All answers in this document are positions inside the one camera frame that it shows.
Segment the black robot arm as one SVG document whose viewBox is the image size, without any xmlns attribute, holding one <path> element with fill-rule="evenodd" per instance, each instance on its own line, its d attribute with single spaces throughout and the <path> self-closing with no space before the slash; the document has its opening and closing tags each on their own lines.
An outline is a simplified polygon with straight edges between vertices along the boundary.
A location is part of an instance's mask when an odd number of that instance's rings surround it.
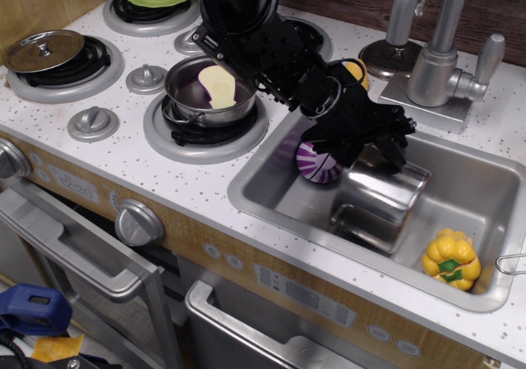
<svg viewBox="0 0 526 369">
<path fill-rule="evenodd" d="M 345 167 L 374 145 L 396 168 L 415 131 L 404 109 L 373 102 L 343 61 L 325 62 L 277 12 L 279 0 L 201 0 L 196 44 L 235 77 L 314 122 L 302 135 Z"/>
</svg>

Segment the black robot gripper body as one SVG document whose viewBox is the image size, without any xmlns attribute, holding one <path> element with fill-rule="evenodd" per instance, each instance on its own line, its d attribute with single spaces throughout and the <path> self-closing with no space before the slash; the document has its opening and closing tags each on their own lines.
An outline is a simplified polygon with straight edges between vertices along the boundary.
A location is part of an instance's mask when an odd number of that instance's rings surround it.
<svg viewBox="0 0 526 369">
<path fill-rule="evenodd" d="M 302 134 L 317 151 L 351 151 L 377 140 L 391 139 L 406 146 L 416 123 L 401 107 L 373 102 L 367 90 L 341 62 L 327 65 L 327 75 L 336 80 L 338 98 L 325 112 L 311 116 L 315 125 Z"/>
</svg>

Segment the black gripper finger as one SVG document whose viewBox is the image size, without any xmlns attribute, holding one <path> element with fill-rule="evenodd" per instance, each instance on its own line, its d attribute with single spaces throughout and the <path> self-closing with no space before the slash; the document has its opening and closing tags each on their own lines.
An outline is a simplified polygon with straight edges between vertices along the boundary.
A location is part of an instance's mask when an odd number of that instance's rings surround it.
<svg viewBox="0 0 526 369">
<path fill-rule="evenodd" d="M 338 164 L 350 167 L 361 154 L 362 143 L 343 139 L 315 141 L 314 151 L 317 154 L 329 154 Z"/>
<path fill-rule="evenodd" d="M 408 146 L 408 142 L 405 135 L 380 135 L 374 139 L 373 143 L 383 157 L 396 168 L 402 168 L 406 164 L 404 148 Z"/>
</svg>

